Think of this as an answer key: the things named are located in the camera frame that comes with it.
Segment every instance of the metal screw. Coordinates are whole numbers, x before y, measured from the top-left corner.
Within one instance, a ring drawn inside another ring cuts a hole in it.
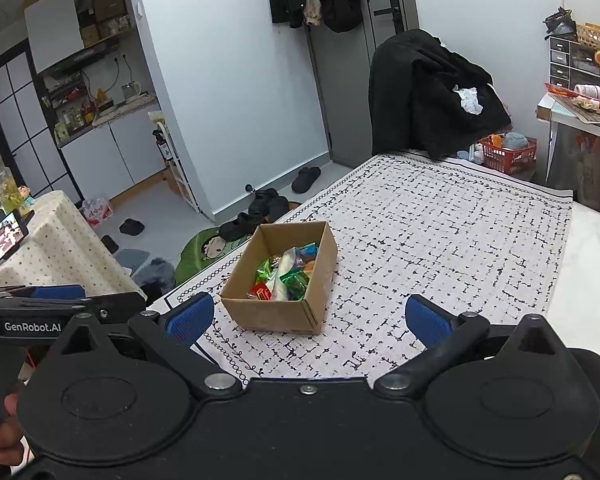
[[[300,386],[300,393],[304,395],[315,395],[318,393],[318,388],[313,386],[312,384],[303,384]]]
[[[411,385],[411,378],[405,374],[389,374],[380,379],[383,388],[393,392],[406,390]]]
[[[229,374],[211,374],[205,379],[205,384],[212,390],[228,390],[234,386],[235,377]]]

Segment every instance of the wicker basket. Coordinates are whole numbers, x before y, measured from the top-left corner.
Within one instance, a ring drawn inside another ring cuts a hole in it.
[[[600,50],[600,25],[578,23],[578,43]]]

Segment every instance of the electric kettle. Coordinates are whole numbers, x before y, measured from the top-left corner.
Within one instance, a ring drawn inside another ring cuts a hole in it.
[[[141,93],[142,87],[140,86],[140,83],[136,81],[131,81],[122,86],[122,95],[125,97],[126,101],[132,101]]]

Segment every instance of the door handle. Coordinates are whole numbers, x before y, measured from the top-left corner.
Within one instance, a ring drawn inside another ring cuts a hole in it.
[[[374,11],[374,16],[384,16],[390,14],[394,20],[395,33],[400,34],[404,32],[404,23],[402,22],[402,7],[400,6],[400,0],[389,0],[391,7],[388,9],[379,9]]]

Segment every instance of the polka dot tablecloth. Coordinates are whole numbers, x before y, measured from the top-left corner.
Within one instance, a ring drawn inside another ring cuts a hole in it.
[[[64,192],[43,195],[33,209],[29,236],[0,264],[0,286],[78,284],[87,296],[140,292]]]

